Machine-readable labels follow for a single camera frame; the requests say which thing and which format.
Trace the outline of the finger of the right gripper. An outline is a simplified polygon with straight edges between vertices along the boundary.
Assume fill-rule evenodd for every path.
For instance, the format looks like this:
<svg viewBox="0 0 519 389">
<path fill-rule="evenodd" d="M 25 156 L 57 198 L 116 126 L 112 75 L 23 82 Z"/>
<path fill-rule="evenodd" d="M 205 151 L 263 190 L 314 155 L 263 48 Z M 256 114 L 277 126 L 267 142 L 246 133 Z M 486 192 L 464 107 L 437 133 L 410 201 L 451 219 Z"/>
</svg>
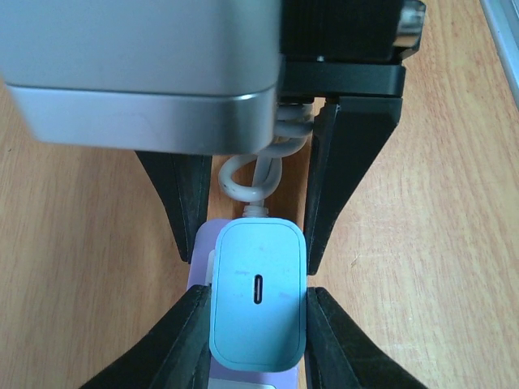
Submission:
<svg viewBox="0 0 519 389">
<path fill-rule="evenodd" d="M 135 154 L 164 206 L 180 259 L 190 263 L 195 236 L 208 217 L 212 157 L 146 151 Z"/>
</svg>

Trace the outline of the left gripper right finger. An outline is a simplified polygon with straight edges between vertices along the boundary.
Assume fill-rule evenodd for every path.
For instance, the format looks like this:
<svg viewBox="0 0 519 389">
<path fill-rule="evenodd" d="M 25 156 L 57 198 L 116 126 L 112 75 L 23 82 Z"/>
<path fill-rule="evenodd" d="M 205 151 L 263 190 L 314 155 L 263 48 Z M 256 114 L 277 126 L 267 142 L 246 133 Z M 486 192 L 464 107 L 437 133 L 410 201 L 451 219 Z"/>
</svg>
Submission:
<svg viewBox="0 0 519 389">
<path fill-rule="evenodd" d="M 307 290 L 308 388 L 424 388 L 383 352 L 322 287 Z"/>
</svg>

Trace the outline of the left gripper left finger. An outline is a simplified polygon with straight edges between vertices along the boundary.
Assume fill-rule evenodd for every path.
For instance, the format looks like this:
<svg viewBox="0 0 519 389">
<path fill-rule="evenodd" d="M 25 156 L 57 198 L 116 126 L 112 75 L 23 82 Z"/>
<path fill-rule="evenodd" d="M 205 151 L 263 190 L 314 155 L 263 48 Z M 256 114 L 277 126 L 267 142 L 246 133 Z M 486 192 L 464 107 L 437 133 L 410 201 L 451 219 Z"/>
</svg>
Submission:
<svg viewBox="0 0 519 389">
<path fill-rule="evenodd" d="M 190 287 L 131 349 L 83 388 L 208 387 L 211 289 Z"/>
</svg>

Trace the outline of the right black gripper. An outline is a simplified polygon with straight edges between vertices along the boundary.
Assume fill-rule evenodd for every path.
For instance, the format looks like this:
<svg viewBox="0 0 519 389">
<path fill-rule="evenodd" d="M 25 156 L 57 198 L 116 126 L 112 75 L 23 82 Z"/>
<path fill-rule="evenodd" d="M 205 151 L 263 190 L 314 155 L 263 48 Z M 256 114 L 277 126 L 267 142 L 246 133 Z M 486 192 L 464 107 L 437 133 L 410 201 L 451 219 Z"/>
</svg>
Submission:
<svg viewBox="0 0 519 389">
<path fill-rule="evenodd" d="M 303 219 L 313 276 L 338 216 L 398 125 L 402 62 L 419 50 L 427 7 L 404 0 L 281 5 L 281 96 L 340 96 L 325 101 L 313 126 Z"/>
</svg>

